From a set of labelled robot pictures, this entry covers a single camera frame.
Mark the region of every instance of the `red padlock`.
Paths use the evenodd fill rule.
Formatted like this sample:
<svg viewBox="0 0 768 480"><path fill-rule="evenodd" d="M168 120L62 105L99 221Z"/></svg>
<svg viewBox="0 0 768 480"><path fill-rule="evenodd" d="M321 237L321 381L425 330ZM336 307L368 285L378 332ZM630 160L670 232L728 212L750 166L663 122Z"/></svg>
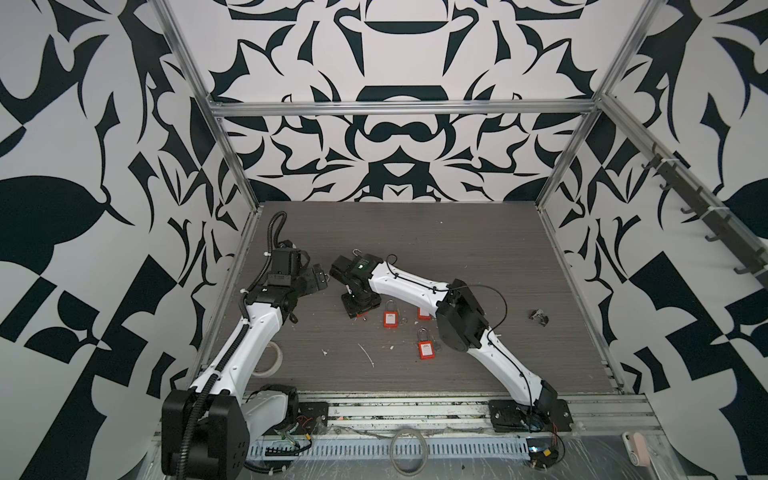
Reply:
<svg viewBox="0 0 768 480"><path fill-rule="evenodd" d="M395 300L388 300L384 305L384 328L396 329L397 328L397 304Z"/></svg>
<svg viewBox="0 0 768 480"><path fill-rule="evenodd" d="M422 360L435 358L435 347L429 339L429 331L427 329L419 329L416 332L416 338L419 340L419 356L422 357Z"/></svg>
<svg viewBox="0 0 768 480"><path fill-rule="evenodd" d="M419 307L419 313L416 314L416 317L423 322L432 319L432 315L422 307Z"/></svg>

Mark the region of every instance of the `black and white wallpaper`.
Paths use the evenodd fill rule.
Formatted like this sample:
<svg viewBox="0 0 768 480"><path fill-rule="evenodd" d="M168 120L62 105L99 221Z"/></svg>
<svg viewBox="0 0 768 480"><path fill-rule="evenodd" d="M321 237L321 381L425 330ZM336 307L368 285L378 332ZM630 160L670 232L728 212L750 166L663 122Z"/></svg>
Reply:
<svg viewBox="0 0 768 480"><path fill-rule="evenodd" d="M635 0L172 0L214 101L590 98ZM577 114L228 118L259 200L534 200Z"/></svg>
<svg viewBox="0 0 768 480"><path fill-rule="evenodd" d="M768 474L768 291L602 115L546 206L582 299L689 474Z"/></svg>
<svg viewBox="0 0 768 480"><path fill-rule="evenodd" d="M670 0L614 89L764 239L767 39L765 0Z"/></svg>
<svg viewBox="0 0 768 480"><path fill-rule="evenodd" d="M535 200L578 114L224 122L259 200Z"/></svg>
<svg viewBox="0 0 768 480"><path fill-rule="evenodd" d="M3 478L135 478L249 213L150 5L0 2Z"/></svg>

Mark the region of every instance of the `wood grain surface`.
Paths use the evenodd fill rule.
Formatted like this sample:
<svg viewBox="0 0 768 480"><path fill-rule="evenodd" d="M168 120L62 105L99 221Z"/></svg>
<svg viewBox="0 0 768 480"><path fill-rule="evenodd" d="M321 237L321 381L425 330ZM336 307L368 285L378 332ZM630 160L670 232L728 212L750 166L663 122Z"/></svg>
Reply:
<svg viewBox="0 0 768 480"><path fill-rule="evenodd" d="M288 213L280 239L307 250L312 263L321 263L326 272L339 255L352 258L357 248L382 258L395 253L398 267L430 280L450 283L459 278L501 290L509 314L496 332L521 362L559 393L611 391L533 203L267 202L237 292L259 273L266 227L279 210ZM331 279L327 289L300 299L295 310L298 324L286 322L273 338L284 353L282 367L273 377L251 380L249 390L282 383L313 391L504 391L466 353L442 346L434 359L421 360L416 331L424 326L433 337L439 335L434 320L416 322L414 306L398 300L400 315L408 323L385 329L382 316L388 297L363 321L346 315L340 298L345 291L344 285ZM504 312L501 299L484 288L472 292L495 325ZM528 319L535 309L549 315L546 327ZM233 297L214 355L239 318ZM257 369L268 368L273 360L268 349Z"/></svg>

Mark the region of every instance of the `white label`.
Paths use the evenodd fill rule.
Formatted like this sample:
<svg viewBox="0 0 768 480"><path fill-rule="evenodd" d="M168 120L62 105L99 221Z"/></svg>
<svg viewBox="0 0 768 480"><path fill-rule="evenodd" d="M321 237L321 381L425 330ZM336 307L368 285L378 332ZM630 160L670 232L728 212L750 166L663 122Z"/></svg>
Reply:
<svg viewBox="0 0 768 480"><path fill-rule="evenodd" d="M422 356L431 356L432 355L432 344L431 343L422 343Z"/></svg>

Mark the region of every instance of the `wall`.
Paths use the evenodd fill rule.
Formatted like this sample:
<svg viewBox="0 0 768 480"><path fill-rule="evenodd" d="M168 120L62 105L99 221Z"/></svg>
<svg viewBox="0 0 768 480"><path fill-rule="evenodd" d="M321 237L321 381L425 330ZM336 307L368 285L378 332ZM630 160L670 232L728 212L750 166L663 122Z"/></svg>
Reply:
<svg viewBox="0 0 768 480"><path fill-rule="evenodd" d="M767 6L670 0L616 90L763 238ZM646 161L602 116L546 206L557 241L688 472L768 474L768 292Z"/></svg>
<svg viewBox="0 0 768 480"><path fill-rule="evenodd" d="M221 102L590 98L636 0L171 0ZM260 200L534 200L576 114L228 118Z"/></svg>
<svg viewBox="0 0 768 480"><path fill-rule="evenodd" d="M248 207L152 8L0 4L3 478L135 478Z"/></svg>

